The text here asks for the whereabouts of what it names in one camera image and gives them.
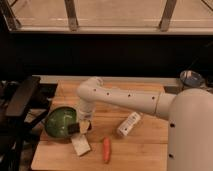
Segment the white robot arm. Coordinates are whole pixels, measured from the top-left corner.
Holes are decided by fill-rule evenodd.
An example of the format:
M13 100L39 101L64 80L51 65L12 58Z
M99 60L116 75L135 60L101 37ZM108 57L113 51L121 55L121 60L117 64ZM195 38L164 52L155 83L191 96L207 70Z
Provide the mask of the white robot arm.
M192 88L178 94L110 89L91 77L76 89L77 118L90 120L104 102L168 122L167 171L213 171L213 94Z

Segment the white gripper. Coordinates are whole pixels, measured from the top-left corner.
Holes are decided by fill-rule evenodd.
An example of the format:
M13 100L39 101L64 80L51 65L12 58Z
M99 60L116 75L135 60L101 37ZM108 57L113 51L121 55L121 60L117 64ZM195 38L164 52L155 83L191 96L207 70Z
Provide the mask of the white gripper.
M78 123L70 124L68 126L68 133L81 133L85 134L90 127L90 122L93 118L93 113L95 112L95 104L93 102L87 102L85 100L80 99L77 103L77 120L80 121Z

